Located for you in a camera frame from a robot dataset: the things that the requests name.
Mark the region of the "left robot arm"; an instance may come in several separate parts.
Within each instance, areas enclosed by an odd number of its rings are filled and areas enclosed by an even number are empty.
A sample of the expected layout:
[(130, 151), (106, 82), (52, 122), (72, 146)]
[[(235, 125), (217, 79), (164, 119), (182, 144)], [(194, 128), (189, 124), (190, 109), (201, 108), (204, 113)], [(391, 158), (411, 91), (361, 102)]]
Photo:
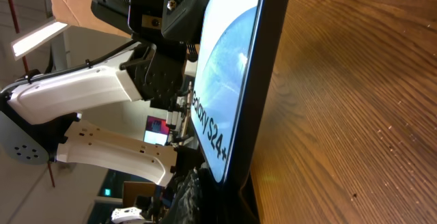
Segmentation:
[(159, 186), (204, 163), (178, 142), (147, 143), (150, 109), (169, 117), (188, 62), (198, 60), (207, 0), (51, 0), (58, 23), (124, 43), (65, 70), (32, 72), (1, 90), (1, 144), (30, 165), (81, 163)]

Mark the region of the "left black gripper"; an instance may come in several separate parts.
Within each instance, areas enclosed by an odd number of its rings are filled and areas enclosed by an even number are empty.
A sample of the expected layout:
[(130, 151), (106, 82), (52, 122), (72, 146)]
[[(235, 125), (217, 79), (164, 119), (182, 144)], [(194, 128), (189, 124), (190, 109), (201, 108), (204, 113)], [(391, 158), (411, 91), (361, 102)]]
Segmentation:
[(129, 34), (200, 42), (209, 0), (91, 0), (98, 19)]

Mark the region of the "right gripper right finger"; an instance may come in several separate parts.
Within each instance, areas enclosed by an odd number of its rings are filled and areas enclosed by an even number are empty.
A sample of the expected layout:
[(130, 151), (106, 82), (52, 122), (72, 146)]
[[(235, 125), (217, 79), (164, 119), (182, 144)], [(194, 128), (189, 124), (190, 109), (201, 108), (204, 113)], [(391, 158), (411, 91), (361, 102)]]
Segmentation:
[(248, 175), (246, 182), (232, 197), (229, 204), (229, 223), (260, 224), (251, 174)]

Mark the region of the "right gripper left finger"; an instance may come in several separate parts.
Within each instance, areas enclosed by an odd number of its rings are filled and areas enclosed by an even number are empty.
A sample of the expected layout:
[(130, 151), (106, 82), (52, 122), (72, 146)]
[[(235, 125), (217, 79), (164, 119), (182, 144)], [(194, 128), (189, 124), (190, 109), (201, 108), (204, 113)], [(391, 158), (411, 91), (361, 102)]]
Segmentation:
[(178, 187), (169, 211), (170, 224), (207, 224), (212, 222), (208, 203), (209, 171), (192, 169)]

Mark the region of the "Samsung Galaxy smartphone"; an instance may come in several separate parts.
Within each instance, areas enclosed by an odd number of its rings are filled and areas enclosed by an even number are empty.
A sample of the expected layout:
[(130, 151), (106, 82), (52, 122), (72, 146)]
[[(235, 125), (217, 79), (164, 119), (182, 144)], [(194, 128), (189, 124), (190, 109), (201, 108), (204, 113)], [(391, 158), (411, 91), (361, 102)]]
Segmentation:
[(287, 0), (207, 2), (191, 122), (217, 185), (236, 157), (238, 122), (249, 115), (250, 126), (259, 124), (286, 7)]

